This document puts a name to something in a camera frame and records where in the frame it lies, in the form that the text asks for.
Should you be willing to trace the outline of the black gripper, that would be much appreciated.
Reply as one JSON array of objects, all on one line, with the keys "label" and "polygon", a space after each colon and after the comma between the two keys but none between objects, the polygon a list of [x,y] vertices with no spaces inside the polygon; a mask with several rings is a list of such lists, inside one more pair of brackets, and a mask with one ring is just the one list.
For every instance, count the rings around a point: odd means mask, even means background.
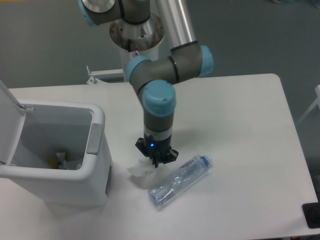
[{"label": "black gripper", "polygon": [[152,136],[144,135],[135,143],[142,155],[150,160],[157,153],[157,164],[168,164],[176,161],[179,152],[171,148],[171,136],[164,140],[154,140]]}]

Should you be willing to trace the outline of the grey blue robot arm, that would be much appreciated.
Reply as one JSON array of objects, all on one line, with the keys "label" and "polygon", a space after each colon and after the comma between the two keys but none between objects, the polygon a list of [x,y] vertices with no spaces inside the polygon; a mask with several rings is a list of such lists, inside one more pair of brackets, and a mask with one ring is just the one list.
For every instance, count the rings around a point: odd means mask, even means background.
[{"label": "grey blue robot arm", "polygon": [[155,167],[174,162],[179,154],[171,147],[174,85],[214,67],[210,49],[196,39],[187,3],[158,0],[159,15],[151,13],[148,0],[80,0],[78,5],[88,25],[110,23],[113,42],[132,56],[123,73],[143,107],[143,137],[136,147]]}]

